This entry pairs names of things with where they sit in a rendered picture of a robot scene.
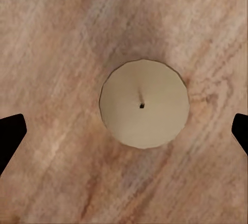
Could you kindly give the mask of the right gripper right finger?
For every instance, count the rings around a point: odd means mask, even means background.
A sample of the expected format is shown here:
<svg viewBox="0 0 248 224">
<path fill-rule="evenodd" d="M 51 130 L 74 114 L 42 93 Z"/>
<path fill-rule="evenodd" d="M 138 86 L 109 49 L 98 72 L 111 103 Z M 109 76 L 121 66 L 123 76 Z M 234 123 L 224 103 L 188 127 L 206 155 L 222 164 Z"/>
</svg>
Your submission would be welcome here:
<svg viewBox="0 0 248 224">
<path fill-rule="evenodd" d="M 248 116 L 236 114 L 231 131 L 248 155 Z"/>
</svg>

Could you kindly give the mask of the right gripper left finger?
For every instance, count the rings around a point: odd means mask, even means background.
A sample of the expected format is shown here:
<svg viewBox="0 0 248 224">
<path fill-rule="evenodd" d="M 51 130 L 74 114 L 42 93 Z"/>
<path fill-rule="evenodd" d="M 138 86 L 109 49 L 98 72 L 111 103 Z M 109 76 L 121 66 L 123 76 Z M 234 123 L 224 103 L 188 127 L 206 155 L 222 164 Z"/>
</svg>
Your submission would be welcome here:
<svg viewBox="0 0 248 224">
<path fill-rule="evenodd" d="M 27 133 L 23 114 L 0 119 L 0 175 Z"/>
</svg>

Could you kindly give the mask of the pillar candle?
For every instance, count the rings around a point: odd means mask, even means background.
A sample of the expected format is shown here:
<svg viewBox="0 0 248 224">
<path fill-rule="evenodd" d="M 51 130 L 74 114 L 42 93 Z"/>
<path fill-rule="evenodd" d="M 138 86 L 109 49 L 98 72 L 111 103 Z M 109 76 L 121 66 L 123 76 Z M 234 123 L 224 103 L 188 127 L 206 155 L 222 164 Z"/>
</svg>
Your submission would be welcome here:
<svg viewBox="0 0 248 224">
<path fill-rule="evenodd" d="M 180 76 L 176 68 L 152 58 L 120 64 L 107 75 L 100 92 L 99 110 L 107 131 L 137 149 L 174 140 L 190 109 L 188 86 Z"/>
</svg>

